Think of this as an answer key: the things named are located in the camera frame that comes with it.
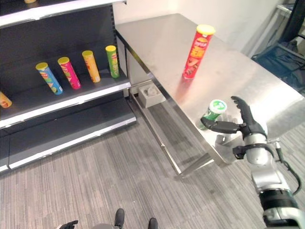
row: green can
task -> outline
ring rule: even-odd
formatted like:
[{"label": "green can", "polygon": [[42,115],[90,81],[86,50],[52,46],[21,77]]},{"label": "green can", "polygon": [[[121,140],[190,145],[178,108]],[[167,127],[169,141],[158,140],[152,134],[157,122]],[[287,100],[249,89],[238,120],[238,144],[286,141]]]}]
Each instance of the green can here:
[{"label": "green can", "polygon": [[113,78],[118,78],[120,76],[120,73],[119,73],[118,57],[116,56],[116,47],[114,45],[108,45],[105,48],[105,50],[107,52],[111,76]]},{"label": "green can", "polygon": [[[217,117],[221,114],[223,114],[227,109],[227,104],[220,100],[220,99],[214,99],[210,102],[210,105],[207,109],[207,111],[204,113],[203,117],[215,121]],[[206,130],[207,128],[202,124],[200,127],[201,130]]]}]

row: white base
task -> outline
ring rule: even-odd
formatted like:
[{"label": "white base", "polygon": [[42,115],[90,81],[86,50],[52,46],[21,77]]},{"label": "white base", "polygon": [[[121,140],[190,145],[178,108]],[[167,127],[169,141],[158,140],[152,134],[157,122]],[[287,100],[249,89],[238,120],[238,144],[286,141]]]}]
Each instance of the white base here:
[{"label": "white base", "polygon": [[[156,95],[149,96],[147,94],[148,88],[151,87],[153,87],[157,91]],[[163,94],[160,92],[160,90],[156,87],[156,85],[154,85],[154,83],[150,83],[143,87],[139,87],[138,94],[139,94],[139,99],[141,100],[145,108],[162,103],[166,100]]]}]

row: metal table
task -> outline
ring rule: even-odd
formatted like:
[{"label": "metal table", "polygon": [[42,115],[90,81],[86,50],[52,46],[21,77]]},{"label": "metal table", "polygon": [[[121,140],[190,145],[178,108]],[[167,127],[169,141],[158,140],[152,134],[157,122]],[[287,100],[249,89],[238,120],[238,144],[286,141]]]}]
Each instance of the metal table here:
[{"label": "metal table", "polygon": [[206,152],[183,172],[185,176],[214,160],[219,166],[233,163],[232,146],[240,134],[221,135],[198,129],[200,118],[213,99],[228,109],[222,119],[241,123],[232,95],[243,98],[256,118],[268,125],[269,137],[277,137],[304,121],[305,100],[293,88],[216,36],[193,80],[182,71],[196,31],[196,24],[180,14],[116,25],[119,38],[168,102],[197,136]]}]

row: cylindrical can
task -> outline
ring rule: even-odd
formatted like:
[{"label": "cylindrical can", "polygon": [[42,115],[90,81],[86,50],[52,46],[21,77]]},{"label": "cylindrical can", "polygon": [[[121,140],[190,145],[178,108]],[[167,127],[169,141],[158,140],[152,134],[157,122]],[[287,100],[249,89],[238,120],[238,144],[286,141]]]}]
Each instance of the cylindrical can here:
[{"label": "cylindrical can", "polygon": [[66,75],[71,87],[73,89],[80,89],[81,83],[77,78],[77,75],[72,67],[72,64],[68,57],[64,56],[58,59],[58,64],[60,65],[63,73]]},{"label": "cylindrical can", "polygon": [[96,62],[93,56],[93,52],[91,50],[83,51],[82,56],[85,60],[89,75],[91,77],[92,82],[97,83],[101,81],[99,70],[97,69]]},{"label": "cylindrical can", "polygon": [[9,106],[11,106],[11,104],[11,100],[6,97],[5,94],[0,92],[0,106],[2,106],[3,108],[8,108]]},{"label": "cylindrical can", "polygon": [[199,64],[214,33],[215,29],[213,26],[197,26],[195,38],[182,74],[184,78],[193,79],[195,77]]},{"label": "cylindrical can", "polygon": [[54,94],[62,93],[61,86],[59,85],[58,81],[56,80],[55,76],[51,72],[46,62],[41,62],[37,64],[36,69],[39,71],[39,73],[41,74],[45,82],[48,84],[48,86],[51,88],[51,90],[54,92]]},{"label": "cylindrical can", "polygon": [[113,78],[118,78],[120,74],[119,74],[118,58],[116,56],[116,47],[114,45],[108,45],[105,49],[107,52],[111,76]]},{"label": "cylindrical can", "polygon": [[[220,100],[220,99],[214,99],[210,102],[210,105],[206,112],[204,113],[203,117],[215,121],[217,117],[221,114],[223,114],[227,109],[227,104]],[[200,126],[200,129],[206,130],[207,128],[202,124]]]}]

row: pink pringles can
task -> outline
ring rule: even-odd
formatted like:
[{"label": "pink pringles can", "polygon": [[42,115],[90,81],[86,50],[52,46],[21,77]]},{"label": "pink pringles can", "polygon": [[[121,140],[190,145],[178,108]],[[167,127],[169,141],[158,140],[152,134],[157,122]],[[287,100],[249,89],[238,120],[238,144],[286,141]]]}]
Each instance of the pink pringles can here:
[{"label": "pink pringles can", "polygon": [[68,57],[64,56],[58,59],[58,64],[60,65],[63,73],[66,75],[71,87],[75,90],[81,88],[81,83],[75,74],[72,64]]}]

